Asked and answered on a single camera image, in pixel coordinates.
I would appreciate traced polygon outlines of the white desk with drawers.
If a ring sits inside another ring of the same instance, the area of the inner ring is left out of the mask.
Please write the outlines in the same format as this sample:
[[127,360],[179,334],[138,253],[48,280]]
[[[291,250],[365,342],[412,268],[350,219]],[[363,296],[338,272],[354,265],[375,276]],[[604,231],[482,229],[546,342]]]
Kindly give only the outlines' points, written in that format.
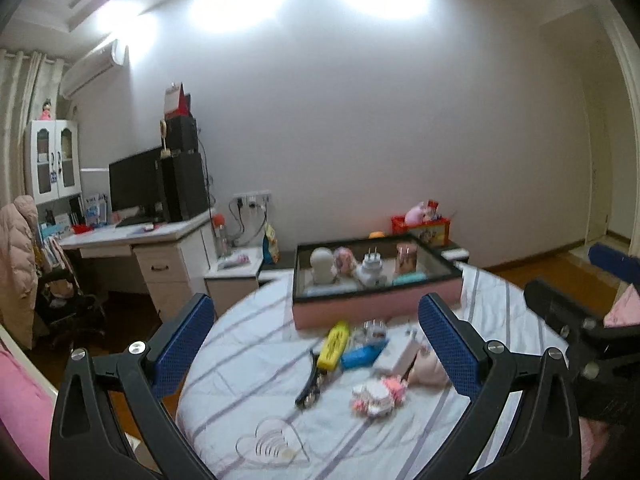
[[205,277],[217,260],[209,211],[151,231],[142,224],[107,226],[67,237],[61,247],[89,259],[134,256],[164,322],[174,318],[193,295],[207,292]]

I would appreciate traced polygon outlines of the white astronaut figurine silver visor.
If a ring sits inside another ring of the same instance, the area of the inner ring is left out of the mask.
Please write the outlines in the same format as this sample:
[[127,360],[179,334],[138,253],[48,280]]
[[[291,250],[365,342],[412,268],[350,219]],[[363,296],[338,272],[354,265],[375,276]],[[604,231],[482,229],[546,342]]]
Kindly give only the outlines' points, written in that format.
[[329,285],[335,280],[333,252],[326,247],[314,249],[309,258],[312,279],[316,285]]

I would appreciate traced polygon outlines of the blue flat plastic piece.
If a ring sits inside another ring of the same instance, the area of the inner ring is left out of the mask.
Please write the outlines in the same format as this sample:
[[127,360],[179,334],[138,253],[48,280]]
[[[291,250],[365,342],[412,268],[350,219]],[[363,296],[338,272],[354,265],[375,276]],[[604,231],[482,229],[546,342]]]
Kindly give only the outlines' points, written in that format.
[[371,367],[388,344],[387,339],[345,351],[340,359],[343,370]]

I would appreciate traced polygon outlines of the white pink block kitty figure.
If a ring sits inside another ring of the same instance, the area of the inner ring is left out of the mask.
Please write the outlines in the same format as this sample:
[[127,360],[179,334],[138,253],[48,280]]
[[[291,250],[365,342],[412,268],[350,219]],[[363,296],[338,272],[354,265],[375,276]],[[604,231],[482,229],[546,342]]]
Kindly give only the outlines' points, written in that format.
[[352,410],[362,416],[389,415],[405,402],[407,383],[399,377],[368,379],[352,389]]

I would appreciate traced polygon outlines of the clear glass bottle with cork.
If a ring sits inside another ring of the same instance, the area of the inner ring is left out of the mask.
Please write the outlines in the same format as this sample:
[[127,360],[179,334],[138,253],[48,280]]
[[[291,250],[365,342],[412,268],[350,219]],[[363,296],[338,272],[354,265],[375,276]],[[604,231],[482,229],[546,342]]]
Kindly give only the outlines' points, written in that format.
[[360,346],[379,346],[386,343],[387,326],[383,321],[367,321],[355,330],[354,337]]

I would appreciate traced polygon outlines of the black office chair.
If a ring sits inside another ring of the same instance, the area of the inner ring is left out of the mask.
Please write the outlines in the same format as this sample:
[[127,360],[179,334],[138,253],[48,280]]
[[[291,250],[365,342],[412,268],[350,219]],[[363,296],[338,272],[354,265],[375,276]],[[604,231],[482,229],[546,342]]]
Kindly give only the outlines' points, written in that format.
[[43,326],[38,341],[51,347],[74,344],[85,338],[104,338],[106,318],[97,296],[86,294],[60,242],[47,237],[41,246],[35,304],[36,320]]

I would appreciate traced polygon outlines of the pale pink pig doll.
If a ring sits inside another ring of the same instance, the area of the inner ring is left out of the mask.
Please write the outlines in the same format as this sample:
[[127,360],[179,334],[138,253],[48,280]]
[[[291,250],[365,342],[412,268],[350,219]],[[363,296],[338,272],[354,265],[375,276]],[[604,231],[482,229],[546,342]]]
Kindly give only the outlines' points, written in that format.
[[450,383],[449,376],[434,350],[421,348],[416,354],[408,374],[409,385],[444,388]]

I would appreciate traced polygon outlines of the pink building block figure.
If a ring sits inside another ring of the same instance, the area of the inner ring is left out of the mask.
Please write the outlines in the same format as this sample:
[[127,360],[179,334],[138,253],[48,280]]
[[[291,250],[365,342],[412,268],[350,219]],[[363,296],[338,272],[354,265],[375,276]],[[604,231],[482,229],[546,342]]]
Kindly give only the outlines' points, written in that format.
[[357,269],[357,259],[348,247],[342,246],[333,252],[333,266],[337,275],[352,276]]

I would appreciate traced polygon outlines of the white glass door cabinet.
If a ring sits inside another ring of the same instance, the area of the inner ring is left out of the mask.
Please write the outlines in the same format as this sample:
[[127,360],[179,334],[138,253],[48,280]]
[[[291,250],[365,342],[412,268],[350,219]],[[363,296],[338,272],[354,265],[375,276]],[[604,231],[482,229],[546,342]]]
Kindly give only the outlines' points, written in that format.
[[37,205],[81,193],[78,125],[32,120],[26,127],[27,191]]

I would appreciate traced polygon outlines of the white rectangular box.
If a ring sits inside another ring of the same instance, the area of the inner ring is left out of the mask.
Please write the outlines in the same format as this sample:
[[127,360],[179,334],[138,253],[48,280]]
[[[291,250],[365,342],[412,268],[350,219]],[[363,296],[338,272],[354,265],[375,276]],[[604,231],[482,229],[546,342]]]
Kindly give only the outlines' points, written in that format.
[[392,333],[374,362],[374,368],[383,376],[404,376],[421,347],[421,336],[415,327],[402,333]]

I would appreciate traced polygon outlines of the teal oval case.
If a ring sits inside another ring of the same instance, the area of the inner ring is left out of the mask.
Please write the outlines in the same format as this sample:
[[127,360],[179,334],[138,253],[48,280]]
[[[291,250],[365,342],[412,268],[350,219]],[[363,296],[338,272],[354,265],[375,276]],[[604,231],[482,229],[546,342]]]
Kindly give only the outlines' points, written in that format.
[[397,275],[393,278],[393,286],[404,286],[408,284],[421,283],[427,280],[427,275],[424,272],[416,271],[406,274]]

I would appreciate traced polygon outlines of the white power adapter plug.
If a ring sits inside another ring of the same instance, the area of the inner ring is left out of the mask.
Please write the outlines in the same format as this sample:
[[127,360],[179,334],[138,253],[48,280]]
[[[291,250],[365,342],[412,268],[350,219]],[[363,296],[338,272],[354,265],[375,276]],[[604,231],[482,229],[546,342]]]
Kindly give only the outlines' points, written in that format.
[[378,248],[370,248],[363,255],[354,275],[364,288],[377,288],[388,284],[388,277],[384,272],[384,260]]

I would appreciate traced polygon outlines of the rose gold metal tin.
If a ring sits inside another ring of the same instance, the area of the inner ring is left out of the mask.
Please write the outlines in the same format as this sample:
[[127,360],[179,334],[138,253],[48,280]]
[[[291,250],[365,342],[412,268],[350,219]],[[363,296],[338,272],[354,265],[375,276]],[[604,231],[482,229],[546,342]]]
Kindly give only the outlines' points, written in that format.
[[395,275],[401,276],[416,272],[418,246],[414,243],[398,243],[395,262]]

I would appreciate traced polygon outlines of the black rhinestone hair clip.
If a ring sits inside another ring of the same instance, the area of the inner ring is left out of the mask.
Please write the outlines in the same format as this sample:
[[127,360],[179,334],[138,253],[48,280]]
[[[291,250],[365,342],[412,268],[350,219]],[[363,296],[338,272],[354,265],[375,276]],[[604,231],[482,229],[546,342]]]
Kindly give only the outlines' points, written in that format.
[[319,399],[321,387],[326,379],[326,371],[318,367],[319,355],[316,352],[309,352],[311,369],[309,376],[295,399],[296,408],[306,410],[311,408]]

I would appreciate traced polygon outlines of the white wall air conditioner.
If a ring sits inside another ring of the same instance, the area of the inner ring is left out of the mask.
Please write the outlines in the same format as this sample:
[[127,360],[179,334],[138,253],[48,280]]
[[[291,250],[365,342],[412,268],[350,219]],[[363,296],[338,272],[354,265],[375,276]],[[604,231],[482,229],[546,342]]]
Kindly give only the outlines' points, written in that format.
[[128,47],[119,39],[114,39],[102,47],[96,48],[74,65],[70,66],[62,77],[60,95],[70,100],[79,90],[115,67],[126,62]]

